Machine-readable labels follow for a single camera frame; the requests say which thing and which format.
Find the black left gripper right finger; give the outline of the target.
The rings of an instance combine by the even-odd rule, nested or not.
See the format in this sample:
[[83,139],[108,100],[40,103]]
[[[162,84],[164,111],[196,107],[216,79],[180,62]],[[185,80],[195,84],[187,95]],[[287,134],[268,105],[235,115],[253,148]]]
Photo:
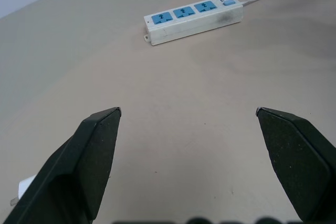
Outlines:
[[256,117],[274,172],[299,218],[336,224],[336,147],[294,114],[259,107]]

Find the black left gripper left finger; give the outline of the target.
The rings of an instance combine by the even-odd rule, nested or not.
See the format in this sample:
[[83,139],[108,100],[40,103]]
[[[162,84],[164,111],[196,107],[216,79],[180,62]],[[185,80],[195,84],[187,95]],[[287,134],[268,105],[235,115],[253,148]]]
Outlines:
[[47,159],[3,224],[92,224],[110,176],[119,107],[84,119]]

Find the white plug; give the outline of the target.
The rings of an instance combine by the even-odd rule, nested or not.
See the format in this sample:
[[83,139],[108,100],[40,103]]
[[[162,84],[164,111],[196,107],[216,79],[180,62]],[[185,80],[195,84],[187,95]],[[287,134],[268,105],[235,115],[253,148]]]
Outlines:
[[26,192],[30,184],[33,182],[35,179],[36,175],[30,176],[22,181],[19,182],[18,184],[18,196],[16,198],[13,198],[10,201],[10,206],[16,205],[19,200],[22,198],[23,194]]

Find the white power strip blue sockets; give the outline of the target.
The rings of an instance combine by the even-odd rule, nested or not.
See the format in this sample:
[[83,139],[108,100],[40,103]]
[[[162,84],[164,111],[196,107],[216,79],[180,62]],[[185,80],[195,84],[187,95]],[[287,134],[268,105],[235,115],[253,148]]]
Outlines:
[[238,0],[204,0],[144,16],[144,40],[159,45],[242,21]]

